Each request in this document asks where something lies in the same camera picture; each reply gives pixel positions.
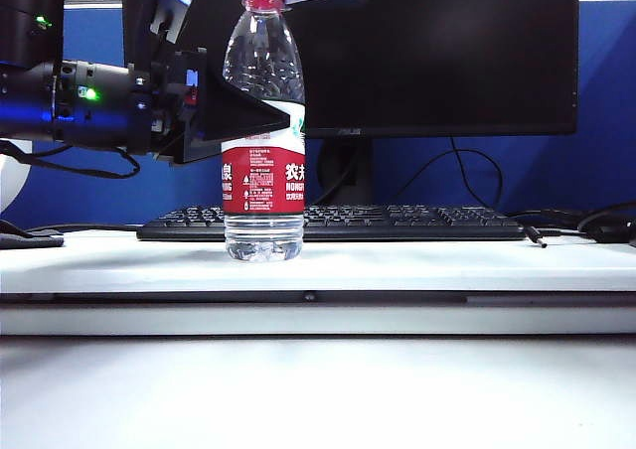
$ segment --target green led light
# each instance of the green led light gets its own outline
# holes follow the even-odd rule
[[[97,94],[97,92],[94,89],[89,88],[89,89],[86,90],[86,95],[85,95],[84,98],[86,98],[86,99],[88,99],[90,101],[98,101],[99,100],[99,95]]]
[[[38,24],[40,24],[41,27],[46,27],[46,28],[53,27],[53,24],[49,22],[44,15],[39,15],[38,17],[36,17],[36,22],[38,22]]]

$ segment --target white table surface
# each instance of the white table surface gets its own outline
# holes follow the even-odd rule
[[[306,243],[299,257],[231,260],[222,243],[75,232],[63,248],[3,250],[3,293],[215,290],[630,291],[636,248],[577,237],[497,242]]]
[[[4,296],[37,295],[42,305],[33,301],[0,305],[0,332],[95,336],[636,333],[636,301],[626,293],[636,290],[636,248],[577,237],[548,241],[548,248],[529,240],[310,242],[294,260],[253,264],[231,260],[222,243],[141,242],[130,232],[75,232],[67,235],[63,248],[2,251],[0,290]],[[220,291],[238,295],[267,290],[299,295],[316,291],[319,296],[348,291],[349,300],[296,305],[174,301],[186,294],[210,298]],[[462,305],[370,304],[363,298],[369,295],[364,291],[395,290],[467,291],[470,295],[462,297]],[[124,305],[108,300],[65,306],[56,300],[47,305],[52,294],[99,294],[102,298],[119,292],[137,299],[144,294],[167,295],[173,302]],[[607,301],[607,295],[621,300]]]
[[[636,447],[636,340],[0,340],[2,448]]]

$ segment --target plastic water bottle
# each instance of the plastic water bottle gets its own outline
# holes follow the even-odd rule
[[[302,248],[305,91],[282,0],[243,0],[224,78],[290,116],[287,129],[223,145],[226,248],[236,259],[286,260]]]

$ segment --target computer monitor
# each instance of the computer monitor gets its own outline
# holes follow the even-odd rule
[[[141,3],[124,0],[127,58]],[[206,47],[221,75],[241,12],[240,0],[195,0],[178,45]],[[318,1],[286,19],[305,75],[308,138],[576,129],[578,0]]]

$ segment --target monitor stand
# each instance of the monitor stand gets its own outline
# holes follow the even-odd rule
[[[322,193],[333,188],[319,204],[374,203],[371,138],[325,139],[320,148],[317,171]]]

